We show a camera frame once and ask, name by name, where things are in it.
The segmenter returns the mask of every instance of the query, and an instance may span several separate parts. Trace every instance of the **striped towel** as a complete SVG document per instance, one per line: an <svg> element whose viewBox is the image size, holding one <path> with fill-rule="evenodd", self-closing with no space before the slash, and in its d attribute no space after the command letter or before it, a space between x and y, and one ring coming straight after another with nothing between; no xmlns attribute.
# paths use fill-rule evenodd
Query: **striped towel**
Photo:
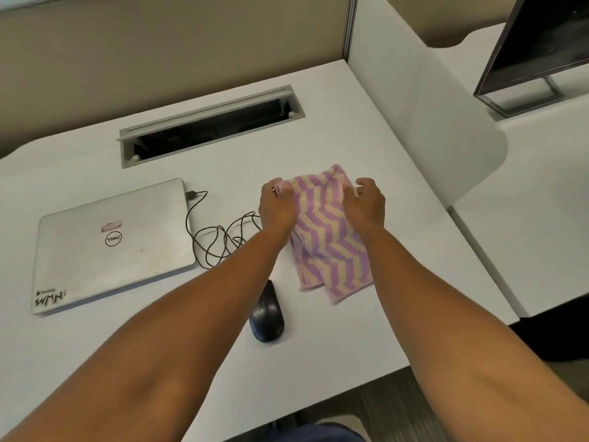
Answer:
<svg viewBox="0 0 589 442"><path fill-rule="evenodd" d="M297 259L301 290L325 285L337 304L372 284L362 239L343 213L343 187L352 185L338 164L317 175L287 180L298 211L291 245Z"/></svg>

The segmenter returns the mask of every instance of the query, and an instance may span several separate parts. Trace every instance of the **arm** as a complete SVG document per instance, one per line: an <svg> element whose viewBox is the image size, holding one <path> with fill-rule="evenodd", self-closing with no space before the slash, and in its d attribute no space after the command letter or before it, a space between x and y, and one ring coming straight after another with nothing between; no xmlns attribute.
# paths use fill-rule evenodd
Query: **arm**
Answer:
<svg viewBox="0 0 589 442"><path fill-rule="evenodd" d="M589 407L501 321L423 267L384 229L385 199L360 178L346 216L376 291L436 415L459 441L586 441Z"/></svg>
<svg viewBox="0 0 589 442"><path fill-rule="evenodd" d="M180 441L294 228L293 192L277 198L276 181L262 189L263 230L132 317L5 442Z"/></svg>

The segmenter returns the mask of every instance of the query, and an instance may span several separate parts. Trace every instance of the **black mouse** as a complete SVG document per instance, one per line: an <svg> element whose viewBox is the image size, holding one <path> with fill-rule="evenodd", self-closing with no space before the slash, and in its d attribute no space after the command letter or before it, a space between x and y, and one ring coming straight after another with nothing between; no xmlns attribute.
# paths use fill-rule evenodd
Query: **black mouse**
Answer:
<svg viewBox="0 0 589 442"><path fill-rule="evenodd" d="M263 343L280 338L284 332L284 318L282 318L274 284L270 280L266 283L260 299L250 315L250 327L256 339Z"/></svg>

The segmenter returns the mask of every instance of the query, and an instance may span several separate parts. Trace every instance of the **silver laptop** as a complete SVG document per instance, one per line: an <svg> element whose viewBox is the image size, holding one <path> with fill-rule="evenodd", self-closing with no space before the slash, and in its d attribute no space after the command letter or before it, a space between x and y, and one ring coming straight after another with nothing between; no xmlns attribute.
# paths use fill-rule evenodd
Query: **silver laptop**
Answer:
<svg viewBox="0 0 589 442"><path fill-rule="evenodd" d="M41 217L31 311L193 265L187 209L184 183L176 178Z"/></svg>

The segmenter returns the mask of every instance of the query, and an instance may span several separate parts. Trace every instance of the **person's left hand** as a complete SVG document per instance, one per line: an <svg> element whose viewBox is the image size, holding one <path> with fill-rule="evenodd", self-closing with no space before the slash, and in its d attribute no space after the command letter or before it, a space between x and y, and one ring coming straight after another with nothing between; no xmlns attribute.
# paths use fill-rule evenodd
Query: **person's left hand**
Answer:
<svg viewBox="0 0 589 442"><path fill-rule="evenodd" d="M294 203L295 193L287 183L285 183L286 186L280 189L278 197L272 190L280 181L282 181L282 178L275 178L262 186L258 212L260 213L262 228L283 237L284 245L286 245L292 230L295 228L294 224L298 214Z"/></svg>

